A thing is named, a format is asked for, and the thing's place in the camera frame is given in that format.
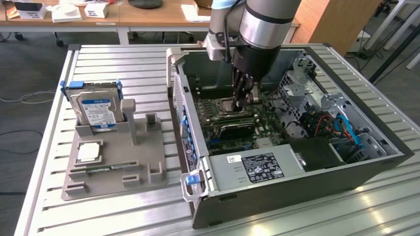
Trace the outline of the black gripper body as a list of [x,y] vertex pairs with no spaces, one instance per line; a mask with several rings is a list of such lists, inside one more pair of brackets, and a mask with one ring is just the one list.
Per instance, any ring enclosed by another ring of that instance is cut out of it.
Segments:
[[264,76],[274,64],[279,48],[260,49],[251,46],[236,48],[234,55],[234,67],[250,76]]

